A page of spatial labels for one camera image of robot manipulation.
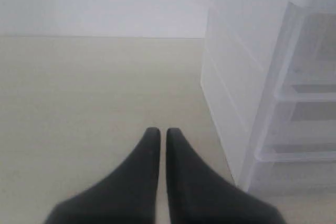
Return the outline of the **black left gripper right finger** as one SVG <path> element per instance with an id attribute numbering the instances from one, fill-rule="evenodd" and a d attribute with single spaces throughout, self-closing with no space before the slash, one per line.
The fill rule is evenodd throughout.
<path id="1" fill-rule="evenodd" d="M 277 208 L 208 166 L 179 128 L 166 133 L 166 185 L 171 223 L 285 223 Z"/>

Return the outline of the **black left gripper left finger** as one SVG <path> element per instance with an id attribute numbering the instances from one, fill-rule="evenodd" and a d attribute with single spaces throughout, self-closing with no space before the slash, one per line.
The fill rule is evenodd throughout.
<path id="1" fill-rule="evenodd" d="M 154 223 L 160 149 L 160 130 L 147 128 L 111 174 L 57 204 L 45 223 Z"/>

